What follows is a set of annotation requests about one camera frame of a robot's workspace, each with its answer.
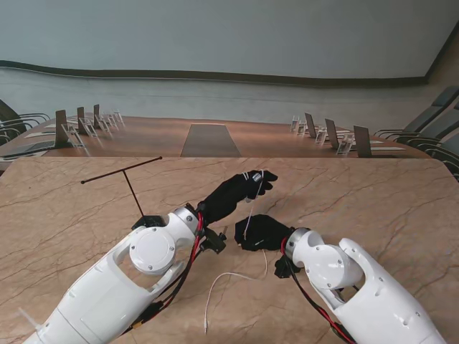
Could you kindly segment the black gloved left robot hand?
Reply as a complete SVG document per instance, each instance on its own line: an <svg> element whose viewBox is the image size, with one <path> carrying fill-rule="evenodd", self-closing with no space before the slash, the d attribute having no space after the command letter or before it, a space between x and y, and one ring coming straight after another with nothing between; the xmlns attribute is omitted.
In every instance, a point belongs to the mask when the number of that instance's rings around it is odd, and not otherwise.
<svg viewBox="0 0 459 344"><path fill-rule="evenodd" d="M229 216L239 202L264 195L273 188L277 179L277 175L264 170L236 174L200 201L197 210L202 214L205 225L212 224Z"/></svg>

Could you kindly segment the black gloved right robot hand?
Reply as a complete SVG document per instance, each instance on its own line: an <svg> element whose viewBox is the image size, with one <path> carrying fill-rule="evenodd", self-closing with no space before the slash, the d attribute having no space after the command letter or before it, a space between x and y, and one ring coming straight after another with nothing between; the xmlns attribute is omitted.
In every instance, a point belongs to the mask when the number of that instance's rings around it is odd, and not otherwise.
<svg viewBox="0 0 459 344"><path fill-rule="evenodd" d="M280 250L284 238L293 232L293 227L287 227L268 215L258 214L235 224L234 239L247 251L277 251Z"/></svg>

